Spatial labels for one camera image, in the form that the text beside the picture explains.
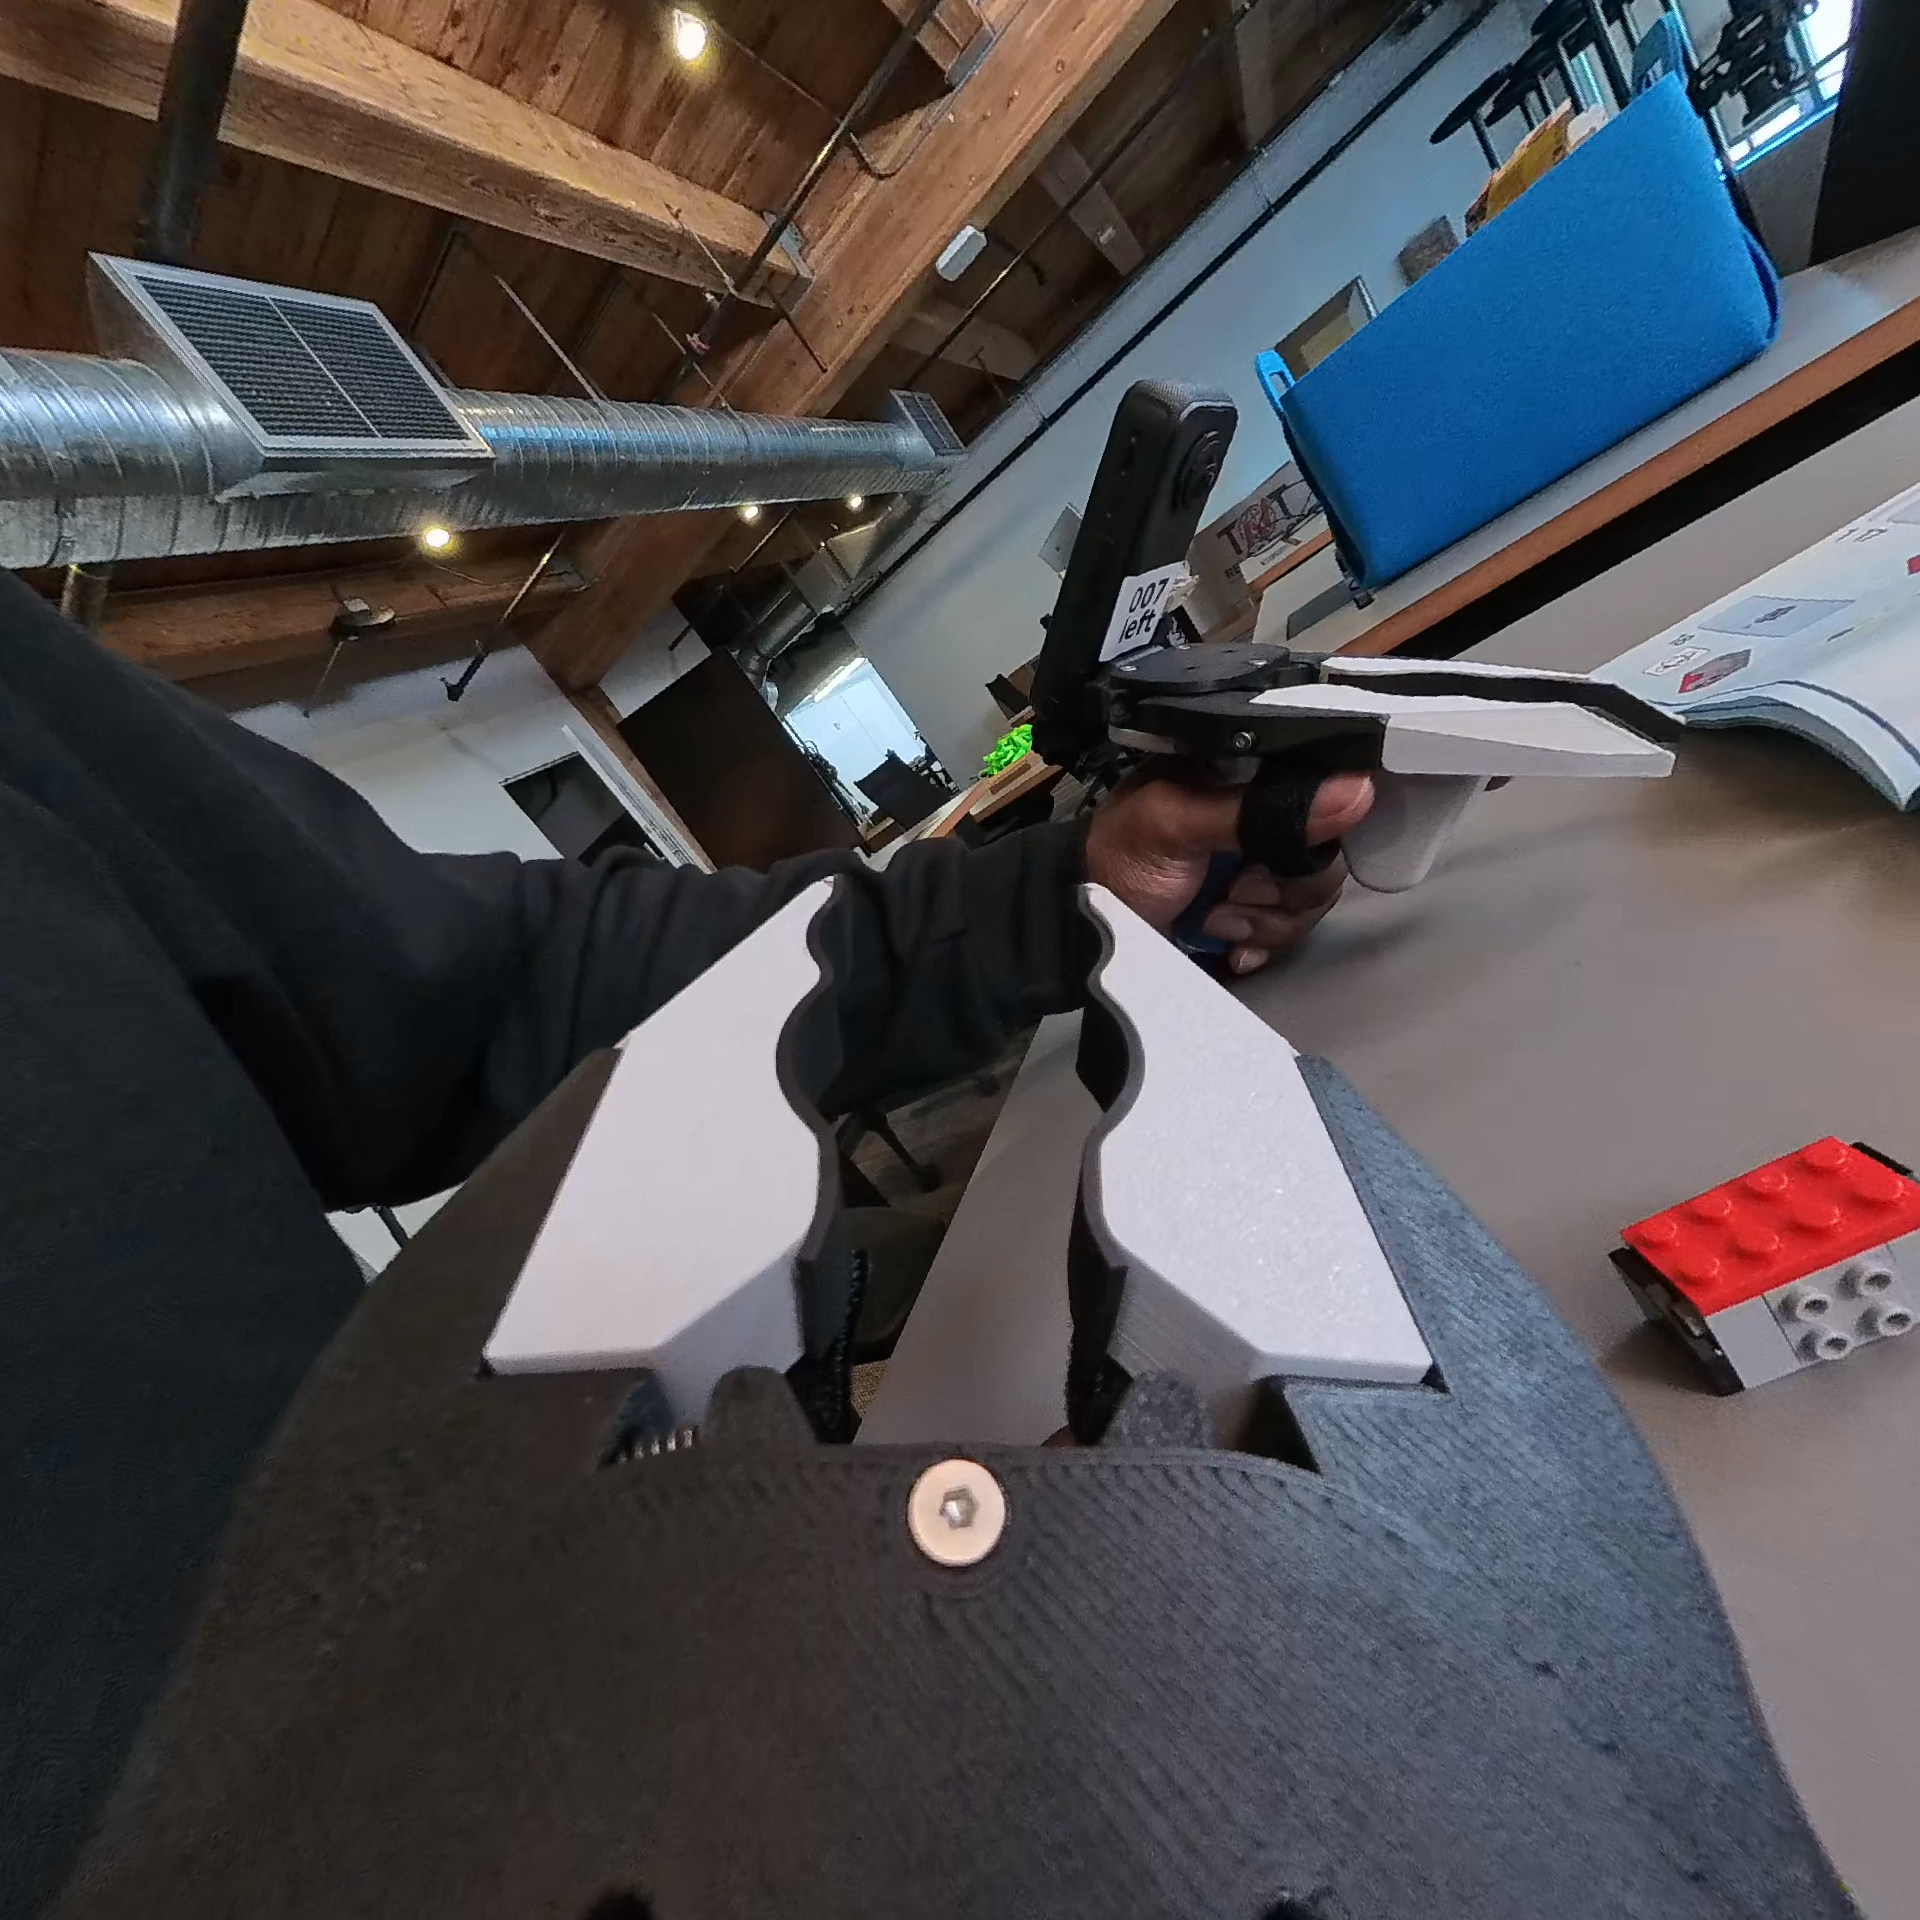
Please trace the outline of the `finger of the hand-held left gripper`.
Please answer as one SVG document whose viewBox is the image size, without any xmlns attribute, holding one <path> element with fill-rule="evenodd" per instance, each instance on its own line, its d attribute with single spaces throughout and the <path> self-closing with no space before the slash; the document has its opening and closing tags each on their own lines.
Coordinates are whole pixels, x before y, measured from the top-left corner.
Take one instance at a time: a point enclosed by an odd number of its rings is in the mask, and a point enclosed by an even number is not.
<svg viewBox="0 0 1920 1920">
<path fill-rule="evenodd" d="M 1468 694 L 1257 693 L 1257 711 L 1340 713 L 1383 727 L 1381 767 L 1406 776 L 1669 776 L 1672 751 L 1567 702 Z"/>
<path fill-rule="evenodd" d="M 1588 673 L 1477 661 L 1320 655 L 1318 679 L 1396 697 L 1569 703 L 1646 738 L 1680 738 L 1685 722 L 1636 693 Z"/>
</svg>

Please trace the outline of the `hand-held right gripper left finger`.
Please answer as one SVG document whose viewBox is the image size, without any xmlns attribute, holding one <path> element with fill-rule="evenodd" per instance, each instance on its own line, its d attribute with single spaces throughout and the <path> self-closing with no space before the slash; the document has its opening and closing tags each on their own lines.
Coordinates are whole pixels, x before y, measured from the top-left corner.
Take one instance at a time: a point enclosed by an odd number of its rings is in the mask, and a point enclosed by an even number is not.
<svg viewBox="0 0 1920 1920">
<path fill-rule="evenodd" d="M 857 1266 L 820 1103 L 844 893 L 812 881 L 620 1042 L 486 1339 L 493 1375 L 639 1368 L 692 1424 L 729 1371 L 800 1363 L 846 1426 Z"/>
</svg>

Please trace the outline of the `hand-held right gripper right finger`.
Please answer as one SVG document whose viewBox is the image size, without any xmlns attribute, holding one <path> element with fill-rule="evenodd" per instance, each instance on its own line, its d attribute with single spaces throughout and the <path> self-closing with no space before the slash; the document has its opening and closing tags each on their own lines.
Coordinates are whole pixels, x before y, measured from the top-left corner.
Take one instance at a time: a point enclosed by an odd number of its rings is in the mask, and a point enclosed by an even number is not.
<svg viewBox="0 0 1920 1920">
<path fill-rule="evenodd" d="M 1270 1381 L 1427 1384 L 1432 1357 L 1303 1056 L 1101 883 L 1073 1067 L 1097 1117 L 1068 1250 L 1065 1419 L 1172 1375 L 1231 1439 Z"/>
</svg>

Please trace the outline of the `red grey brick model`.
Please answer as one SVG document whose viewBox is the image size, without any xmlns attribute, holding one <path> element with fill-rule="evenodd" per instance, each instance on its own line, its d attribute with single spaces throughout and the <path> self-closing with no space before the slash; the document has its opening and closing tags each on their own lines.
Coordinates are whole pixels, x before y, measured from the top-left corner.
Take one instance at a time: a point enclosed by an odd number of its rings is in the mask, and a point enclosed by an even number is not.
<svg viewBox="0 0 1920 1920">
<path fill-rule="evenodd" d="M 1824 1135 L 1624 1225 L 1609 1256 L 1731 1398 L 1915 1330 L 1918 1182 Z"/>
</svg>

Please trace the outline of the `person's left forearm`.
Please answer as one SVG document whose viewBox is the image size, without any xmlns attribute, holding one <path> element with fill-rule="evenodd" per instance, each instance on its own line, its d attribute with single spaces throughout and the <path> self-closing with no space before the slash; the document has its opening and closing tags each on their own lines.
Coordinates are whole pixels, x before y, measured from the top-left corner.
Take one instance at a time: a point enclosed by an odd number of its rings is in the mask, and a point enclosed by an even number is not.
<svg viewBox="0 0 1920 1920">
<path fill-rule="evenodd" d="M 486 902 L 500 951 L 484 1079 L 500 1135 L 819 880 L 832 881 L 822 929 L 841 1048 L 820 1096 L 830 1114 L 984 1067 L 1019 1027 L 1073 1007 L 1088 977 L 1073 827 L 1022 829 L 998 847 L 911 847 L 883 871 L 801 855 L 768 872 L 702 872 L 630 851 L 592 865 L 445 856 L 440 867 Z"/>
</svg>

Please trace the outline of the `blue felt desk divider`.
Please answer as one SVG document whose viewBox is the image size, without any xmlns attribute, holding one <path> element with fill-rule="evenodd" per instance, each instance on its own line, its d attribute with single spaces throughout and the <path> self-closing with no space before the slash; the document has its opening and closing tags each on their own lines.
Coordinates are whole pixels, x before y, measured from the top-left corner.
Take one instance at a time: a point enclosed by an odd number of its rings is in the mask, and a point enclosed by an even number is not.
<svg viewBox="0 0 1920 1920">
<path fill-rule="evenodd" d="M 1390 584 L 1777 338 L 1782 293 L 1662 77 L 1305 375 L 1255 358 L 1350 584 Z"/>
</svg>

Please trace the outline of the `person's left hand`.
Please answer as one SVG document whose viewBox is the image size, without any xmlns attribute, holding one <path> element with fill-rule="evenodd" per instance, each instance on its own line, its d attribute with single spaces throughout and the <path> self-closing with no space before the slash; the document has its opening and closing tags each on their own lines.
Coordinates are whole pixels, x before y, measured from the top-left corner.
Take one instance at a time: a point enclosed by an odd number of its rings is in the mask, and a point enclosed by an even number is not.
<svg viewBox="0 0 1920 1920">
<path fill-rule="evenodd" d="M 1092 810 L 1085 875 L 1147 926 L 1187 927 L 1198 952 L 1231 975 L 1267 969 L 1307 941 L 1345 881 L 1342 858 L 1285 875 L 1240 850 L 1249 781 L 1205 779 L 1179 761 L 1152 761 Z"/>
</svg>

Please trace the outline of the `cardboard box red print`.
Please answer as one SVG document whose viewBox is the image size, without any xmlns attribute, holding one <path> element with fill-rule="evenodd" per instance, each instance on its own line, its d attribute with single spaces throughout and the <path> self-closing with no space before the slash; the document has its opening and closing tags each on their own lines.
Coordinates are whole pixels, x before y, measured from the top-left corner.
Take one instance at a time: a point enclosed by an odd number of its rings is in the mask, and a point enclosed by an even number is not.
<svg viewBox="0 0 1920 1920">
<path fill-rule="evenodd" d="M 1205 534 L 1212 542 L 1209 578 L 1229 601 L 1257 599 L 1286 566 L 1329 539 L 1323 505 L 1294 459 L 1213 517 Z"/>
</svg>

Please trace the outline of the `brown framed picture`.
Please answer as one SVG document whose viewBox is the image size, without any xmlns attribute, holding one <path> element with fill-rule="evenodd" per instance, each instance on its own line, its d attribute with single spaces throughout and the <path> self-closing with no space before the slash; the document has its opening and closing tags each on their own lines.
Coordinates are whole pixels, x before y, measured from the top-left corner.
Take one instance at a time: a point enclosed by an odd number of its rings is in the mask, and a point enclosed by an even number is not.
<svg viewBox="0 0 1920 1920">
<path fill-rule="evenodd" d="M 1375 317 L 1375 302 L 1363 277 L 1349 278 L 1329 299 L 1320 302 L 1303 321 L 1285 334 L 1275 354 L 1291 379 L 1301 379 L 1363 331 Z"/>
</svg>

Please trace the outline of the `brick instruction booklet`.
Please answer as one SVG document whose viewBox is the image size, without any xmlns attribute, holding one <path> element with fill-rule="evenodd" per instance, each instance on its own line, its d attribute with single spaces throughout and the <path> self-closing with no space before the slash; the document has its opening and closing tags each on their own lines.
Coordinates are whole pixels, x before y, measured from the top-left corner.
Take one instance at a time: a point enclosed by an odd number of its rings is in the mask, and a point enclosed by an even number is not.
<svg viewBox="0 0 1920 1920">
<path fill-rule="evenodd" d="M 1590 671 L 1688 728 L 1777 728 L 1918 805 L 1918 488 Z"/>
</svg>

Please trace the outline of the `black television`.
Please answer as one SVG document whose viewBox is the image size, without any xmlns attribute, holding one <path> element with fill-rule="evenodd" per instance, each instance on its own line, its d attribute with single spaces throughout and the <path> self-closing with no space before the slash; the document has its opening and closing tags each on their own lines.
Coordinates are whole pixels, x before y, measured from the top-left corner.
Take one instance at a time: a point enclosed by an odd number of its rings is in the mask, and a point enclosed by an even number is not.
<svg viewBox="0 0 1920 1920">
<path fill-rule="evenodd" d="M 620 719 L 620 734 L 718 867 L 857 850 L 830 784 L 729 654 Z"/>
</svg>

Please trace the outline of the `person's black jacket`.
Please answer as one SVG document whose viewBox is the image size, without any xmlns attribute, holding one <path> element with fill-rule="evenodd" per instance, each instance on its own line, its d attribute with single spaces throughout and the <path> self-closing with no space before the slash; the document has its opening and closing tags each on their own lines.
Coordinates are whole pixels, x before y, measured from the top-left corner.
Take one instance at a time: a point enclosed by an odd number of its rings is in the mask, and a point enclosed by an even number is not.
<svg viewBox="0 0 1920 1920">
<path fill-rule="evenodd" d="M 37 1914 L 363 1295 L 328 1214 L 457 1185 L 761 881 L 414 850 L 8 573 L 1 624 L 5 1914 Z"/>
</svg>

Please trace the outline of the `row of black stools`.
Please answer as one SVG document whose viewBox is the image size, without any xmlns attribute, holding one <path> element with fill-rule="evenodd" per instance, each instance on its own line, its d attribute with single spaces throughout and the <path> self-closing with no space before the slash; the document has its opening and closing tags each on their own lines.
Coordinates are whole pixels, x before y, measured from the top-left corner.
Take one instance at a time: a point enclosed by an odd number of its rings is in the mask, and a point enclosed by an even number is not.
<svg viewBox="0 0 1920 1920">
<path fill-rule="evenodd" d="M 1512 113 L 1525 130 L 1534 130 L 1558 105 L 1572 111 L 1624 107 L 1624 67 L 1636 27 L 1632 1 L 1542 5 L 1527 30 L 1525 49 L 1455 102 L 1428 141 L 1438 149 L 1461 133 L 1472 133 L 1485 163 L 1496 169 L 1503 154 L 1495 143 L 1495 127 Z"/>
</svg>

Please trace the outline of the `large paned window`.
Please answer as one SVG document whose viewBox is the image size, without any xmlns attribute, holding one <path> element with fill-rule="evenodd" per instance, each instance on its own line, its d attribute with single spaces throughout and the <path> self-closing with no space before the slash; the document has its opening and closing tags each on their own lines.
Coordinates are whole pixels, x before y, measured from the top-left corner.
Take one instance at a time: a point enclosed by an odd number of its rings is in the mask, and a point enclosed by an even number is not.
<svg viewBox="0 0 1920 1920">
<path fill-rule="evenodd" d="M 1680 1 L 1694 102 L 1735 163 L 1796 136 L 1837 102 L 1852 1 Z"/>
</svg>

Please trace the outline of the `black monitor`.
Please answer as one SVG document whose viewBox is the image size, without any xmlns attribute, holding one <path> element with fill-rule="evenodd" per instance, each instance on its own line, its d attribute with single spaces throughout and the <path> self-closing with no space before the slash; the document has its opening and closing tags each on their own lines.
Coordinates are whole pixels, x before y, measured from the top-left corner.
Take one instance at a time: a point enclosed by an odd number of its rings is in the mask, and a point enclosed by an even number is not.
<svg viewBox="0 0 1920 1920">
<path fill-rule="evenodd" d="M 1807 262 L 1918 225 L 1918 1 L 1857 1 Z"/>
</svg>

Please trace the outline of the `white vent grille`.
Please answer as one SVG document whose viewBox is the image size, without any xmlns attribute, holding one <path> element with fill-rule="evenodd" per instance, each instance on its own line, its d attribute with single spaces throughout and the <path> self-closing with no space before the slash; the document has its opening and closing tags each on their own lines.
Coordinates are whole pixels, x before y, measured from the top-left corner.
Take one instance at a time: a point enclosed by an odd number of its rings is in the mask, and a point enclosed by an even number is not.
<svg viewBox="0 0 1920 1920">
<path fill-rule="evenodd" d="M 89 254 L 99 344 L 159 375 L 215 495 L 452 488 L 493 449 L 371 303 Z"/>
</svg>

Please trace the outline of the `black ceiling pipe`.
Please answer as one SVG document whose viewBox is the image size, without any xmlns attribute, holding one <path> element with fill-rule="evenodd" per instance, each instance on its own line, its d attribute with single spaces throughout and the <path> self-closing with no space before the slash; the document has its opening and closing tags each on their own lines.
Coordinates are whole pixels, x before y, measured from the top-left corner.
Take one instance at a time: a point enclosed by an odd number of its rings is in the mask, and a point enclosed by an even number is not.
<svg viewBox="0 0 1920 1920">
<path fill-rule="evenodd" d="M 182 267 L 220 158 L 224 110 L 249 1 L 181 1 L 159 83 L 135 256 Z"/>
</svg>

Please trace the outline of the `silver air duct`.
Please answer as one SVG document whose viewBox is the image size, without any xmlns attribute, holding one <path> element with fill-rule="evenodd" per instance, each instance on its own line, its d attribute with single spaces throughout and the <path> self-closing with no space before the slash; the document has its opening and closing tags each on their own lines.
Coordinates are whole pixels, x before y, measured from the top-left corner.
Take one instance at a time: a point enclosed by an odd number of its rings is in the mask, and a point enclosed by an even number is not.
<svg viewBox="0 0 1920 1920">
<path fill-rule="evenodd" d="M 7 568 L 216 557 L 509 525 L 925 494 L 952 456 L 907 399 L 875 422 L 452 390 L 451 439 L 270 439 L 133 358 L 1 354 Z"/>
</svg>

